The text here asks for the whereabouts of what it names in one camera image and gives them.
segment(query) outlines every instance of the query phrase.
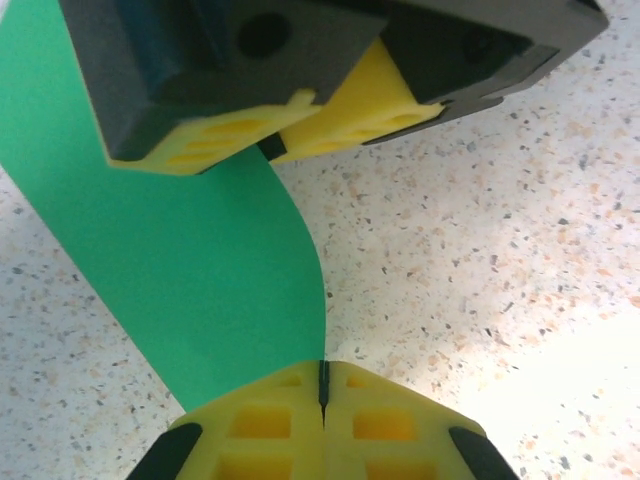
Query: yellow plastic part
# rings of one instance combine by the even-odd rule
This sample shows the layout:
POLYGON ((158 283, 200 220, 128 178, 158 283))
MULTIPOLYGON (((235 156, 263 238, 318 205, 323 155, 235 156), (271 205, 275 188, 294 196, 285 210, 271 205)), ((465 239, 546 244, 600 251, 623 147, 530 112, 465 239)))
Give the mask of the yellow plastic part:
POLYGON ((332 362, 323 425, 318 362, 181 417, 203 428, 176 480, 475 480, 449 436, 472 420, 347 363, 332 362))
POLYGON ((113 167, 171 175, 200 173, 292 123, 318 112, 312 90, 298 90, 286 105, 262 105, 190 120, 174 128, 143 159, 109 159, 113 167))
POLYGON ((444 106, 416 102, 377 39, 322 110, 280 131, 283 163, 347 149, 437 117, 444 106))

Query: green paper strip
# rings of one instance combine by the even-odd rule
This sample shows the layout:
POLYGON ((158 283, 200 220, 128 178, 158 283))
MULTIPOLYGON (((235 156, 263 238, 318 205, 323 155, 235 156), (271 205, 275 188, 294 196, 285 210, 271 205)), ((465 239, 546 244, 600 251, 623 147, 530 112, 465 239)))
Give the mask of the green paper strip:
POLYGON ((0 163, 186 410, 323 357, 317 254, 266 160, 108 168, 56 2, 0 24, 0 163))

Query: yellow foam block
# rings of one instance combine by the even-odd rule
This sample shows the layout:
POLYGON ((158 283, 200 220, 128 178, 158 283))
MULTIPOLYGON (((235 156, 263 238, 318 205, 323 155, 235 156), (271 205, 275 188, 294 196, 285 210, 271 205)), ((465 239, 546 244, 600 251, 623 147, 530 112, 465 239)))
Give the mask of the yellow foam block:
POLYGON ((449 428, 477 423, 355 365, 332 362, 325 422, 329 479, 475 480, 449 428))
POLYGON ((176 480, 322 480, 318 362, 240 388, 172 425, 202 426, 176 480))
POLYGON ((283 163, 342 150, 437 117, 444 106, 416 102, 377 39, 322 110, 280 131, 283 163))
POLYGON ((172 175, 193 175, 286 126, 316 113, 315 93, 299 90, 286 105, 262 105, 190 120, 174 128, 143 159, 109 159, 113 167, 172 175))

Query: white speckled surface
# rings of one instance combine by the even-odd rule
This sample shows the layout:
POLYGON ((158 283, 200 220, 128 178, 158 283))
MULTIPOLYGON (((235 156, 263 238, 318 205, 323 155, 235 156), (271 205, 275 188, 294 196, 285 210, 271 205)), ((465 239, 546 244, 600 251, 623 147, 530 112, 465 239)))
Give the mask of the white speckled surface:
MULTIPOLYGON (((640 478, 640 2, 603 4, 502 106, 278 167, 328 356, 475 418, 525 479, 640 478)), ((0 478, 123 478, 180 407, 1 171, 0 238, 0 478)))

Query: speckled countertop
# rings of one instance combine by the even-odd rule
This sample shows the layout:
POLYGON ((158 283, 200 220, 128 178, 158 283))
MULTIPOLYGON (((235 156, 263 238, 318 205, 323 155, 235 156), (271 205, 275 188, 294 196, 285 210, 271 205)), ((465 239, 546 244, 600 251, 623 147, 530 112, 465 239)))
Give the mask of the speckled countertop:
MULTIPOLYGON (((640 478, 640 3, 603 4, 500 107, 277 168, 328 356, 478 420, 524 479, 640 478)), ((0 478, 123 478, 180 407, 1 170, 0 238, 0 478)))

